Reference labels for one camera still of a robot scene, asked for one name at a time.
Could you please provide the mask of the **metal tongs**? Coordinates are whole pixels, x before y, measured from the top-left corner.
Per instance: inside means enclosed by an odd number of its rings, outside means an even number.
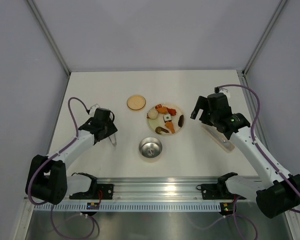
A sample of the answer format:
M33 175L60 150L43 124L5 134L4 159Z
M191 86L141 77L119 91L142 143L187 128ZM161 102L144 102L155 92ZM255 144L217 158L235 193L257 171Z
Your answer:
M110 143L112 144L113 147L116 147L117 146L117 137L116 137L116 133L113 133L111 134L109 137L108 137Z

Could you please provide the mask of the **white steamed bun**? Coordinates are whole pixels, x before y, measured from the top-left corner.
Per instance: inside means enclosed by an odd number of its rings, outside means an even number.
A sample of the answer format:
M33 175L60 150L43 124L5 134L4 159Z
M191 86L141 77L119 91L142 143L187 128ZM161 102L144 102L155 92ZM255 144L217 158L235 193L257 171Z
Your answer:
M158 118L159 113L156 109L150 109L147 113L147 118L151 120L156 120Z

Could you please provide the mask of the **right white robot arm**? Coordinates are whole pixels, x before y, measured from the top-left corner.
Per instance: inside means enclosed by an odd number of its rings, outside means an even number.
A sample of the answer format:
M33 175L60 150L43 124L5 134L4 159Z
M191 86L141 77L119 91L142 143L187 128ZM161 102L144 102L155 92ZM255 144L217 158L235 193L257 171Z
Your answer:
M214 127L234 144L258 174L261 182L244 179L236 173L220 177L217 193L222 198L232 194L257 204L261 212L272 219L300 204L300 174L292 175L255 137L250 122L241 113L233 113L223 93L199 96L190 117Z

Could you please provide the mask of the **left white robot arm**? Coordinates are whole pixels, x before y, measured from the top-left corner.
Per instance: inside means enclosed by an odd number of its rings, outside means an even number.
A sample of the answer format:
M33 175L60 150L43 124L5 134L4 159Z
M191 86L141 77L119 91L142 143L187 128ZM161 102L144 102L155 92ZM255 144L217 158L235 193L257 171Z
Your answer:
M31 160L25 193L35 205L59 204L69 193L67 169L85 151L118 131L114 113L96 108L83 125L76 129L73 139L51 155L36 155Z

